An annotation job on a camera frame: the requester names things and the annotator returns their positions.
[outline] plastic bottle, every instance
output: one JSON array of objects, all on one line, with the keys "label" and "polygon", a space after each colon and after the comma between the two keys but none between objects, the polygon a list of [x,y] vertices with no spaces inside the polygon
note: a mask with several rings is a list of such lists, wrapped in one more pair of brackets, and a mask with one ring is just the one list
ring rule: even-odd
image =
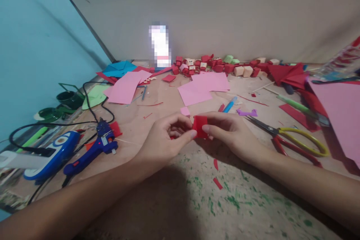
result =
[{"label": "plastic bottle", "polygon": [[327,81],[334,81],[352,75],[359,68],[360,36],[323,65],[315,76]]}]

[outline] hand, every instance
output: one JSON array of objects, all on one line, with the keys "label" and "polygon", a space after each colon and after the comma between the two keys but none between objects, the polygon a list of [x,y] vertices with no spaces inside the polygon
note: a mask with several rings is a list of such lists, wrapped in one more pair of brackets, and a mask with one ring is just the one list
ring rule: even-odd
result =
[{"label": "hand", "polygon": [[151,127],[138,156],[165,166],[196,134],[190,119],[185,115],[176,113],[158,119]]},{"label": "hand", "polygon": [[208,122],[208,125],[202,126],[202,130],[223,141],[243,161],[254,165],[269,152],[250,131],[241,116],[223,112],[207,112],[201,115],[206,116]]}]

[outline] blue glue gun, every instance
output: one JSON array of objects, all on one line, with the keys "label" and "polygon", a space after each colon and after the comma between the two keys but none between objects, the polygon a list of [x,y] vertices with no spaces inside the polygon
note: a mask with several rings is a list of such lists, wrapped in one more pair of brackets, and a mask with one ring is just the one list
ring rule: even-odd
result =
[{"label": "blue glue gun", "polygon": [[116,153],[115,150],[118,148],[118,145],[114,141],[115,137],[110,125],[100,118],[96,131],[97,139],[93,146],[77,161],[65,166],[64,174],[67,176],[67,181],[65,180],[63,186],[67,185],[72,176],[80,173],[102,152],[105,154]]}]

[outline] scissors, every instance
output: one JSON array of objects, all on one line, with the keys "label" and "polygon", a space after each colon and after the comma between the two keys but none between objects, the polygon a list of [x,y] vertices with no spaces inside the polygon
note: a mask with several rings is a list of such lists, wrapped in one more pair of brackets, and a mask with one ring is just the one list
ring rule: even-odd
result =
[{"label": "scissors", "polygon": [[[252,116],[247,116],[247,118],[252,123],[254,123],[257,126],[265,129],[267,132],[269,132],[270,134],[273,135],[273,142],[274,142],[275,146],[280,151],[280,153],[283,154],[284,156],[287,156],[287,154],[286,154],[285,150],[283,149],[283,147],[281,145],[284,145],[284,146],[294,150],[298,154],[304,156],[305,158],[310,160],[315,166],[320,167],[320,168],[323,167],[321,165],[320,161],[318,161],[314,156],[320,156],[320,157],[328,156],[329,155],[329,150],[326,148],[326,146],[324,146],[321,142],[319,142],[316,138],[314,138],[310,134],[308,134],[308,133],[306,133],[306,132],[304,132],[302,130],[295,129],[295,128],[290,128],[290,127],[282,127],[282,128],[275,129],[275,128],[273,128],[271,126],[268,126],[267,124],[264,124],[263,122],[255,119]],[[312,141],[319,148],[320,152],[316,151],[313,148],[310,148],[310,147],[306,146],[302,142],[299,142],[297,139],[295,139],[293,136],[288,134],[286,131],[295,132],[295,133],[299,133],[299,134],[303,135],[304,137],[306,137],[307,139]],[[286,137],[287,139],[289,139],[291,142],[298,145],[299,147],[287,142],[286,140],[282,139],[279,135],[282,135],[282,136]],[[311,152],[314,156],[312,156],[308,152],[305,152],[303,149],[306,150],[306,151]]]}]

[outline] yellow scissor handle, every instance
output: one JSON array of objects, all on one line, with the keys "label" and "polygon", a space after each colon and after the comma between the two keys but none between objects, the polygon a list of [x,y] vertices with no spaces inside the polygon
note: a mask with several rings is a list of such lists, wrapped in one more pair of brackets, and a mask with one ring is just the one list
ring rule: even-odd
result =
[{"label": "yellow scissor handle", "polygon": [[[298,141],[297,139],[295,139],[290,134],[286,133],[286,131],[295,132],[295,133],[299,133],[299,134],[303,135],[304,137],[306,137],[307,139],[312,141],[319,148],[320,152],[313,149],[313,148],[310,148],[310,147],[306,146],[305,144]],[[281,134],[282,136],[288,138],[290,141],[292,141],[293,143],[295,143],[297,146],[301,147],[302,149],[309,151],[314,156],[326,157],[326,156],[328,156],[330,154],[329,150],[326,148],[325,145],[323,145],[316,138],[314,138],[310,134],[306,133],[305,131],[295,129],[295,128],[291,128],[291,127],[282,127],[282,128],[279,128],[279,134]]]}]

